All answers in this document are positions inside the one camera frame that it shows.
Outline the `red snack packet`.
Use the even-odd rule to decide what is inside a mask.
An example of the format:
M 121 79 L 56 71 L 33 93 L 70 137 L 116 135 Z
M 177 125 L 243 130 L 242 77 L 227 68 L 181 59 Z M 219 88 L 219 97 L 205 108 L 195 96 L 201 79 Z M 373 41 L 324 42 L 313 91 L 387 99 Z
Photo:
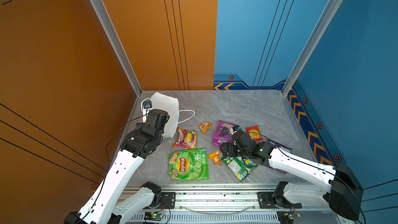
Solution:
M 263 137 L 260 133 L 260 129 L 258 125 L 252 126 L 252 127 L 247 127 L 246 128 L 247 133 L 249 134 L 250 138 L 254 140 L 255 142 L 258 141 L 263 141 Z

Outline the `purple grape candy bag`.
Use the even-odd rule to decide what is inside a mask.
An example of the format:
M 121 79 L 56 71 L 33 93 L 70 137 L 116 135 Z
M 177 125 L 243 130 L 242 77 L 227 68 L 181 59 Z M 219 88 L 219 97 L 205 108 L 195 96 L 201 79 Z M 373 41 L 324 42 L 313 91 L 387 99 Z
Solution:
M 233 143 L 232 135 L 241 130 L 239 125 L 219 121 L 212 138 L 212 145 L 220 147 L 223 143 Z

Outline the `purple white snack bag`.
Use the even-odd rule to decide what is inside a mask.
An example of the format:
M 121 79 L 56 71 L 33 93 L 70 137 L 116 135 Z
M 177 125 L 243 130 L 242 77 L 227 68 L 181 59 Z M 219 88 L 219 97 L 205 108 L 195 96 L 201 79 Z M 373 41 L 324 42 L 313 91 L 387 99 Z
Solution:
M 267 142 L 268 142 L 269 144 L 275 145 L 277 148 L 281 149 L 283 152 L 291 153 L 291 151 L 292 151 L 292 148 L 287 147 L 287 146 L 285 146 L 285 145 L 282 145 L 282 144 L 280 144 L 280 143 L 278 143 L 278 142 L 276 142 L 276 141 L 274 141 L 274 140 L 268 139 Z M 276 170 L 276 171 L 281 172 L 281 173 L 283 173 L 283 174 L 287 174 L 286 171 L 281 170 L 281 169 L 275 169 L 275 168 L 273 168 L 273 170 Z

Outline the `large green chips bag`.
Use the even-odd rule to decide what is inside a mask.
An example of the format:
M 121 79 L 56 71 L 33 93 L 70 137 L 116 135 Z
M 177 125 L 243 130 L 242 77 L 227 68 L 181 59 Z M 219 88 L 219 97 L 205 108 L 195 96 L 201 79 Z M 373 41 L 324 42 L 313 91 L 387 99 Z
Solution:
M 170 153 L 169 176 L 180 181 L 209 179 L 205 148 L 178 150 Z

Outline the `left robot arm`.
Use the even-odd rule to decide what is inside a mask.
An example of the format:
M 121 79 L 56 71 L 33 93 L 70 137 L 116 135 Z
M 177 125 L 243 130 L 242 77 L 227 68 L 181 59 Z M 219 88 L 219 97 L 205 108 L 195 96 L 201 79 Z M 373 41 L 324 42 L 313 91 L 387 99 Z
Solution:
M 120 146 L 116 159 L 99 187 L 77 212 L 70 212 L 66 224 L 125 224 L 146 207 L 157 207 L 162 188 L 154 183 L 144 183 L 133 196 L 118 203 L 127 183 L 163 141 L 164 127 L 169 120 L 166 111 L 151 110 L 145 122 L 138 123 L 128 133 Z

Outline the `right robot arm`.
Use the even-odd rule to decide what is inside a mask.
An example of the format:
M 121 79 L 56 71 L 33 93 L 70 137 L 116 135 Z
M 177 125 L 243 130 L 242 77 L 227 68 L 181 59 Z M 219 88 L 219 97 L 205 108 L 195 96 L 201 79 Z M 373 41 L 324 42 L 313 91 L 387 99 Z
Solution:
M 304 159 L 272 140 L 256 142 L 237 125 L 223 134 L 231 135 L 230 141 L 220 146 L 223 160 L 231 169 L 264 166 L 306 180 L 298 185 L 281 181 L 271 195 L 260 193 L 261 207 L 288 208 L 293 212 L 309 204 L 328 206 L 337 215 L 352 221 L 364 217 L 361 209 L 364 189 L 350 167 Z

